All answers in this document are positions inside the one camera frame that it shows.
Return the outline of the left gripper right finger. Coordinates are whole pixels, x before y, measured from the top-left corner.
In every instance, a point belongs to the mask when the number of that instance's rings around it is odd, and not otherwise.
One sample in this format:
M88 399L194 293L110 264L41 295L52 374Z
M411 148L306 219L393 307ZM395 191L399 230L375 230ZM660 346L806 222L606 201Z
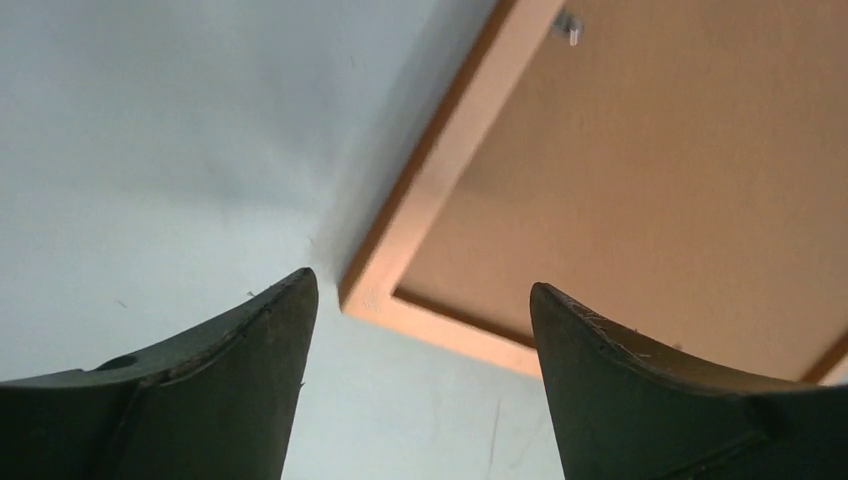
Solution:
M847 389L722 366L547 283L529 308L569 479L843 479Z

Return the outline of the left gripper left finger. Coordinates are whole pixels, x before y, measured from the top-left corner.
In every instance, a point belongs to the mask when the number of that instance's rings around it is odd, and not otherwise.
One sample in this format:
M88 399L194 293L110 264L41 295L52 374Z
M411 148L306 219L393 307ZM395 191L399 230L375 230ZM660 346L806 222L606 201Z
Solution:
M1 385L5 479L278 479L319 304L301 268L93 370Z

